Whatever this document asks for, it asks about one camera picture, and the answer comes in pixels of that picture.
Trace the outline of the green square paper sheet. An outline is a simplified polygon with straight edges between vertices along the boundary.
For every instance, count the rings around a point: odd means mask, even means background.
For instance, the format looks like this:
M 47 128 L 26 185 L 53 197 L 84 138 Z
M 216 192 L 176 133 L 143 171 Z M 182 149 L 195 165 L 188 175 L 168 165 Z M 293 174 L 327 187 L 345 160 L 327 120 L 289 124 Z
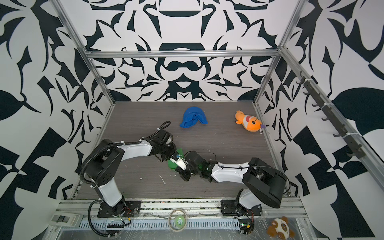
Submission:
M 176 171 L 177 168 L 180 168 L 182 171 L 186 169 L 184 153 L 182 149 L 177 149 L 176 152 L 171 156 L 171 158 L 168 160 L 168 167 L 174 171 Z

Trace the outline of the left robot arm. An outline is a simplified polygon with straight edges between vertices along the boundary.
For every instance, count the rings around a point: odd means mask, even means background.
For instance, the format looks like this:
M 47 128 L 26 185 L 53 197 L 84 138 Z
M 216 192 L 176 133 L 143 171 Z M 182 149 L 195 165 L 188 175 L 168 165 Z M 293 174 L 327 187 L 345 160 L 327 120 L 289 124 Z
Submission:
M 83 161 L 80 179 L 97 189 L 98 195 L 109 207 L 121 206 L 123 195 L 115 181 L 121 162 L 148 156 L 157 156 L 160 161 L 167 161 L 177 152 L 173 140 L 173 135 L 164 129 L 137 142 L 103 140 Z

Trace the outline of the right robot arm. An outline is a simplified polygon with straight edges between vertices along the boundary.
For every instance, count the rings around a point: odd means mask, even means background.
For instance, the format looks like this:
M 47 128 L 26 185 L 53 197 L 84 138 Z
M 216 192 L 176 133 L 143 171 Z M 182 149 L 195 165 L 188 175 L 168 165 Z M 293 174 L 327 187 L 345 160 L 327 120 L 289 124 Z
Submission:
M 186 182 L 194 175 L 209 183 L 230 182 L 245 186 L 235 200 L 222 202 L 222 214 L 225 216 L 245 215 L 261 204 L 274 209 L 281 207 L 288 178 L 259 158 L 252 158 L 243 164 L 224 164 L 206 161 L 199 153 L 192 151 L 184 156 L 176 153 L 171 161 L 177 165 L 175 171 Z

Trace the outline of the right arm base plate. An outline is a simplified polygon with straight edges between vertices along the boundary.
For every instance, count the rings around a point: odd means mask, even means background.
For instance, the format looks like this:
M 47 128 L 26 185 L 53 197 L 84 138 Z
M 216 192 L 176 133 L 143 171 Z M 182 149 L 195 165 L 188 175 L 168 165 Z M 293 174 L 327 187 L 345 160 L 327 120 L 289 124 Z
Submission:
M 221 214 L 228 216 L 261 216 L 262 205 L 260 201 L 221 200 Z

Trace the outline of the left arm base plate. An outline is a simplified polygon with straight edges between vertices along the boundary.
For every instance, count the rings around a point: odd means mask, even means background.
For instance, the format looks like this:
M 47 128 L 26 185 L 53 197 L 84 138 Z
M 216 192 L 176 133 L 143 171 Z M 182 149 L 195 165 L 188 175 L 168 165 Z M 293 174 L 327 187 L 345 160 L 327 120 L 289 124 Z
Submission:
M 105 201 L 100 203 L 98 218 L 123 217 L 130 218 L 141 211 L 141 201 L 120 201 L 114 207 L 109 206 Z

